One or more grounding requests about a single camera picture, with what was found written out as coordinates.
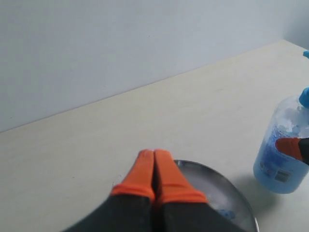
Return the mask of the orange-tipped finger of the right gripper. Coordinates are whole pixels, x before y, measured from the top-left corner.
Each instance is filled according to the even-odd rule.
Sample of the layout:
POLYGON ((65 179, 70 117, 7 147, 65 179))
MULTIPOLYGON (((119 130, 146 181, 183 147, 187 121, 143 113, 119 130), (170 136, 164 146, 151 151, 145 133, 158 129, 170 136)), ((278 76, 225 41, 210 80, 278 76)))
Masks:
POLYGON ((308 138, 280 138, 275 142, 277 150, 305 164, 309 164, 308 138))

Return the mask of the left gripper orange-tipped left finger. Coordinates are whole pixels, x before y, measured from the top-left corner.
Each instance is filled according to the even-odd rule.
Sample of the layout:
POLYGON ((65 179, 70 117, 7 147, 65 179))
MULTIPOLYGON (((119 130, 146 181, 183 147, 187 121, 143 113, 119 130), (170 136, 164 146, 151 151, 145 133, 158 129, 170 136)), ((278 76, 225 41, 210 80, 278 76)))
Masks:
POLYGON ((67 232, 151 232, 154 152, 139 152, 124 180, 88 216, 67 228, 67 232))

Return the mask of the left gripper orange-tipped right finger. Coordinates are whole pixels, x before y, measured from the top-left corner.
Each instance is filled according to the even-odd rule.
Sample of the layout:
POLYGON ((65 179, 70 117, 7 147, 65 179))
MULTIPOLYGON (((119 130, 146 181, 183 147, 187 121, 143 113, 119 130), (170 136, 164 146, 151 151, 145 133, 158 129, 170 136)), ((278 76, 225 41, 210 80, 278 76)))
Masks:
POLYGON ((181 173, 172 155, 154 151, 157 184, 153 227, 156 232, 240 232, 242 228, 212 209, 204 193, 181 173))

